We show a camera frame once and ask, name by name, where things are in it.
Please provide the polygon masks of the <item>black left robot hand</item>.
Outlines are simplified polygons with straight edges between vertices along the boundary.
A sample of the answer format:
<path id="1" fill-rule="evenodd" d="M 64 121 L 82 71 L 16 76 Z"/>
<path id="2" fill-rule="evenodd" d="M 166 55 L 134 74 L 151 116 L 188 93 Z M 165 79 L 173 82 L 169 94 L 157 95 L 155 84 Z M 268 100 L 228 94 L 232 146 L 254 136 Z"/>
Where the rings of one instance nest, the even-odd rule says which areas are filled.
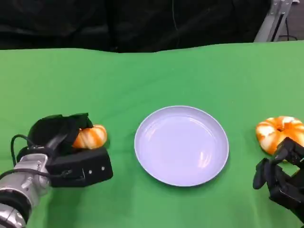
<path id="1" fill-rule="evenodd" d="M 39 153 L 55 158 L 75 152 L 76 149 L 72 145 L 80 131 L 92 127 L 88 113 L 52 115 L 38 120 L 31 127 L 28 138 Z"/>

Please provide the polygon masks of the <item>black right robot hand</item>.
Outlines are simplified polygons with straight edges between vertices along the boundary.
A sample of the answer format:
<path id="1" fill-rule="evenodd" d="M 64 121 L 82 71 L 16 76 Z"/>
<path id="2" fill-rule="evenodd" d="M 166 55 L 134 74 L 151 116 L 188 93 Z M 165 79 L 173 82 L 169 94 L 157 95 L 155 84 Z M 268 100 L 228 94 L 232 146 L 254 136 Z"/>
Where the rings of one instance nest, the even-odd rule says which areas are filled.
<path id="1" fill-rule="evenodd" d="M 286 160 L 299 168 L 289 176 L 279 166 Z M 258 190 L 266 184 L 269 199 L 290 210 L 304 221 L 304 147 L 286 137 L 275 150 L 271 159 L 263 158 L 256 165 L 253 188 Z"/>

